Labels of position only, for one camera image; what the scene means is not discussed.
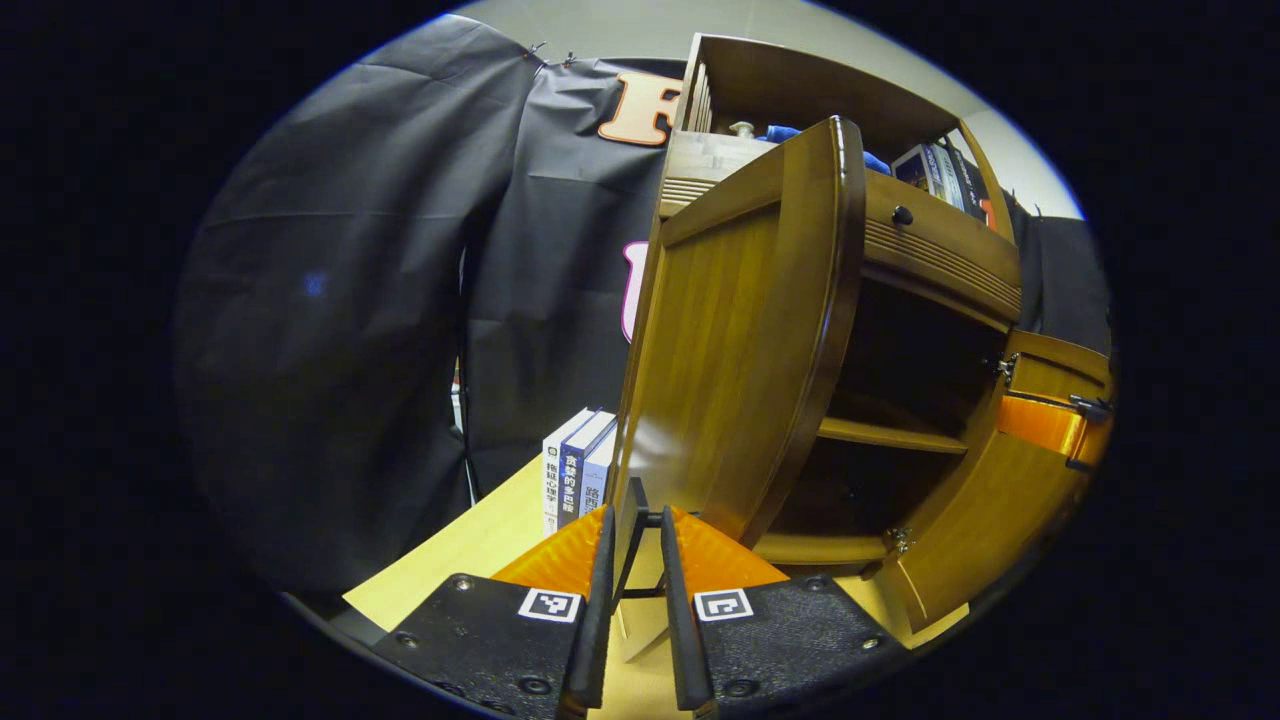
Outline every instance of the blue book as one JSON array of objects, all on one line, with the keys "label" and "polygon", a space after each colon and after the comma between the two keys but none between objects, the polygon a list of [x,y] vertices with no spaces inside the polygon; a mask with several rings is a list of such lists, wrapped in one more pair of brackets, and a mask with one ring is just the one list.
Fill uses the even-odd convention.
[{"label": "blue book", "polygon": [[600,445],[595,446],[595,450],[586,456],[585,465],[582,468],[582,501],[580,503],[580,510],[577,516],[590,515],[593,510],[604,502],[605,491],[608,489],[609,480],[609,464],[613,462],[613,442],[618,436],[618,419],[614,418],[613,423],[609,424],[609,429],[600,441]]},{"label": "blue book", "polygon": [[604,437],[609,434],[609,427],[614,423],[613,413],[596,413],[576,433],[561,443],[561,484],[557,529],[564,528],[577,520],[579,497],[582,493],[582,470],[586,465],[586,456],[594,451]]}]

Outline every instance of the wooden cabinet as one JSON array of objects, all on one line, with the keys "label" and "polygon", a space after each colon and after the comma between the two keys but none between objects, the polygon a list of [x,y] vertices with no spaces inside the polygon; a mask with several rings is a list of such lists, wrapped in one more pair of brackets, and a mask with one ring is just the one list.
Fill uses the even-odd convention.
[{"label": "wooden cabinet", "polygon": [[[737,122],[806,129],[773,145],[733,136]],[[672,124],[612,487],[639,477],[652,506],[700,511],[780,565],[879,562],[923,628],[1012,565],[1084,482],[996,430],[1002,395],[1108,397],[1106,359],[1011,332],[1019,259],[998,192],[991,228],[864,168],[864,150],[893,160],[957,129],[1000,187],[928,101],[698,36]],[[1014,354],[1006,387],[993,361]]]},{"label": "wooden cabinet", "polygon": [[[1016,356],[1010,391],[1111,397],[1106,359],[1091,350],[1014,332],[1007,356]],[[977,423],[982,445],[970,447],[964,462],[905,518],[905,551],[884,564],[915,630],[1002,575],[1088,483],[1061,455],[993,430],[1005,392],[1006,384],[996,383]]]}]

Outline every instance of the blue cloth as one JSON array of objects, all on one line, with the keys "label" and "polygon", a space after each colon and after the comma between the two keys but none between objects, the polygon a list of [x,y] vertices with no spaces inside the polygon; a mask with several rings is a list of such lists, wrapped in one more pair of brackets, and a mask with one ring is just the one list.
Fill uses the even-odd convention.
[{"label": "blue cloth", "polygon": [[782,142],[783,140],[791,140],[797,135],[800,135],[800,131],[796,128],[788,128],[786,126],[769,126],[769,132],[764,133],[764,140],[768,142]]},{"label": "blue cloth", "polygon": [[[782,142],[785,140],[791,140],[797,135],[800,135],[800,131],[796,128],[788,128],[786,126],[769,126],[769,131],[764,133],[764,137],[758,140],[763,140],[765,142]],[[883,173],[886,176],[893,174],[890,172],[888,165],[865,150],[863,151],[863,164],[877,173]]]}]

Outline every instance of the orange gripper part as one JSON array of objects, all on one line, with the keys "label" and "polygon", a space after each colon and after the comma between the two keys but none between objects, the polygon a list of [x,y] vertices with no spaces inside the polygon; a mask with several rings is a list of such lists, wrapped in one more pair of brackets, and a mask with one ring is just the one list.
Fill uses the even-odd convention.
[{"label": "orange gripper part", "polygon": [[763,557],[703,520],[678,507],[672,507],[671,514],[690,602],[699,592],[753,588],[787,579]]},{"label": "orange gripper part", "polygon": [[494,573],[494,580],[545,591],[591,593],[595,546],[600,542],[604,511],[600,506],[564,525],[552,537]]}]

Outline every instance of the door hinge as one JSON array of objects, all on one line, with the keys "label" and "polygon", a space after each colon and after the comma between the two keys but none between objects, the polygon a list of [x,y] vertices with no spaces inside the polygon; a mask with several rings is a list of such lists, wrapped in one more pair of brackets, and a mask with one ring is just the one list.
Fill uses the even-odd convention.
[{"label": "door hinge", "polygon": [[1009,360],[1004,360],[997,356],[995,360],[983,359],[982,364],[991,368],[992,374],[1005,375],[1005,387],[1009,387],[1014,382],[1014,368],[1018,366],[1018,357],[1021,352],[1014,352],[1009,356]]},{"label": "door hinge", "polygon": [[887,534],[893,541],[893,550],[899,555],[906,555],[906,551],[911,550],[911,546],[915,544],[915,541],[911,539],[911,528],[890,528]]}]

